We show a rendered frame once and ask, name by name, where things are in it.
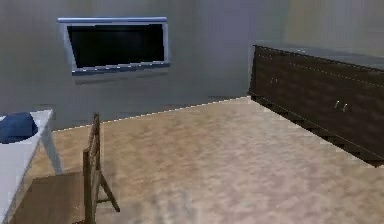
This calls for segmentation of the silver framed television set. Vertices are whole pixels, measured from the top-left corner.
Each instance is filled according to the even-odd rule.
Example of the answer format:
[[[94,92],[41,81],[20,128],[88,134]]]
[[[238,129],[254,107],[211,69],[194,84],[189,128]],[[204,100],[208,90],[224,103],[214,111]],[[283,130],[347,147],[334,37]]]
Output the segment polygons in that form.
[[[74,76],[170,66],[165,17],[61,17],[57,23]]]

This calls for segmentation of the dark brown sideboard cupboard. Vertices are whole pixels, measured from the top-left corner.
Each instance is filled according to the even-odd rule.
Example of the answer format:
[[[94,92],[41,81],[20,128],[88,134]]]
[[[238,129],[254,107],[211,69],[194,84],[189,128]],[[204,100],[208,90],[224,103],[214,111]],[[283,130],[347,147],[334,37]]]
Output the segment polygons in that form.
[[[254,46],[251,99],[344,151],[384,165],[384,65]]]

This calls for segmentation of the brown wooden chair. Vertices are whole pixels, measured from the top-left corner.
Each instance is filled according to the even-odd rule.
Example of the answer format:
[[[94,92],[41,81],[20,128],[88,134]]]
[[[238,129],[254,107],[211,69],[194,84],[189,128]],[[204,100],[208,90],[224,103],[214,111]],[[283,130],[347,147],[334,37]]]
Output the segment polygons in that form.
[[[101,168],[100,115],[95,113],[82,151],[82,170],[35,178],[7,224],[96,224],[100,203],[120,206]]]

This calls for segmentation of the dark blue round cushion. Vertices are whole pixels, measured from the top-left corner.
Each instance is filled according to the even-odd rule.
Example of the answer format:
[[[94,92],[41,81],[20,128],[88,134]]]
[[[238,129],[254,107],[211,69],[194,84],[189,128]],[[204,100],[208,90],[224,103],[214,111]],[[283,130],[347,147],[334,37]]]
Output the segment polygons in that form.
[[[9,114],[0,121],[0,143],[2,144],[24,141],[37,132],[37,124],[29,112]]]

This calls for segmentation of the white table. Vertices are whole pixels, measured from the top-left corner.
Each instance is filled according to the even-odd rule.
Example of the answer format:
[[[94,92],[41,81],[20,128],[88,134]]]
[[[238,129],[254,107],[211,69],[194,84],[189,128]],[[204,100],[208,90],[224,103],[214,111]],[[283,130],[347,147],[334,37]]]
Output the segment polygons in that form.
[[[26,172],[39,144],[42,144],[56,174],[63,172],[56,150],[50,123],[53,110],[31,112],[38,132],[31,138],[11,144],[0,143],[0,224],[5,224],[15,195],[23,183]]]

